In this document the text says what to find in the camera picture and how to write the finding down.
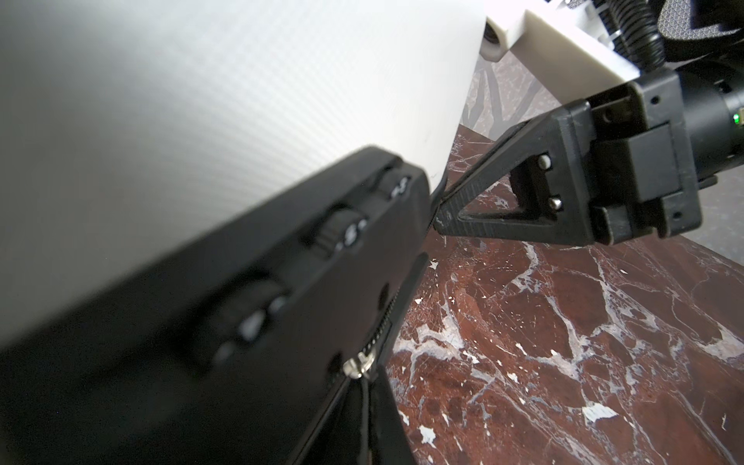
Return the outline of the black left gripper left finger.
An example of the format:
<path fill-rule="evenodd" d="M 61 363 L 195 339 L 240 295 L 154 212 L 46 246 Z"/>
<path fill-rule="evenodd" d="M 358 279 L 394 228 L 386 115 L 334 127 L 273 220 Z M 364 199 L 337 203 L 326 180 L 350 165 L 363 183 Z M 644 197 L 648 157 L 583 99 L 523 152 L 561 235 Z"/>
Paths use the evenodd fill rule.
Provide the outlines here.
<path fill-rule="evenodd" d="M 302 463 L 369 463 L 368 379 L 349 384 Z"/>

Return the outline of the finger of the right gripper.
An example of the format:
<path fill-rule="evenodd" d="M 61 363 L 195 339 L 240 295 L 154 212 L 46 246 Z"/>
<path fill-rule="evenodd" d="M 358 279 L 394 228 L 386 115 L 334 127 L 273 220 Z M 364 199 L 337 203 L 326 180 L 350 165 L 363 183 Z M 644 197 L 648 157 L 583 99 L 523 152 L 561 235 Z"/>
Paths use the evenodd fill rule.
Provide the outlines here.
<path fill-rule="evenodd" d="M 579 100 L 511 127 L 445 193 L 434 219 L 442 236 L 569 246 L 595 243 L 586 156 L 596 138 L 588 101 Z M 467 207 L 507 178 L 517 208 Z"/>

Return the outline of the black and white suitcase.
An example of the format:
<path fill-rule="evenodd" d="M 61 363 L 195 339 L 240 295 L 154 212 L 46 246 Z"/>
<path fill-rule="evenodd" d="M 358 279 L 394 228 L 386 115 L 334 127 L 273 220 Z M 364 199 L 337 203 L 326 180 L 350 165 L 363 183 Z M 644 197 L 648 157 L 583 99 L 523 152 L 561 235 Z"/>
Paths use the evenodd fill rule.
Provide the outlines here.
<path fill-rule="evenodd" d="M 482 1 L 5 1 L 1 460 L 303 464 L 428 265 Z"/>

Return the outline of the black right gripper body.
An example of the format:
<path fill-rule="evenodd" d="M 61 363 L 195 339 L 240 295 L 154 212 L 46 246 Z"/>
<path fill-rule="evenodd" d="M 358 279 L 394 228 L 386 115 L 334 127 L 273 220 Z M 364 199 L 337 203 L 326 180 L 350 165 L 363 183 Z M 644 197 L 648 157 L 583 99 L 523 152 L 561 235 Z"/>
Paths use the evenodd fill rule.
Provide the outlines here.
<path fill-rule="evenodd" d="M 590 101 L 595 239 L 671 238 L 703 224 L 699 192 L 743 163 L 743 57 L 709 55 Z"/>

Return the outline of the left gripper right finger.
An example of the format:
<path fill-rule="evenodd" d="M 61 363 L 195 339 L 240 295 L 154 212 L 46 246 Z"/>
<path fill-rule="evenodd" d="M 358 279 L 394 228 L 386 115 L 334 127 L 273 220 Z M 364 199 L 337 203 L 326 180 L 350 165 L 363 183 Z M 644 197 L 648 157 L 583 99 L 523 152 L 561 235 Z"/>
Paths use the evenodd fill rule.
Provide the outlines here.
<path fill-rule="evenodd" d="M 371 385 L 369 447 L 371 464 L 416 465 L 393 388 L 384 368 L 378 370 Z"/>

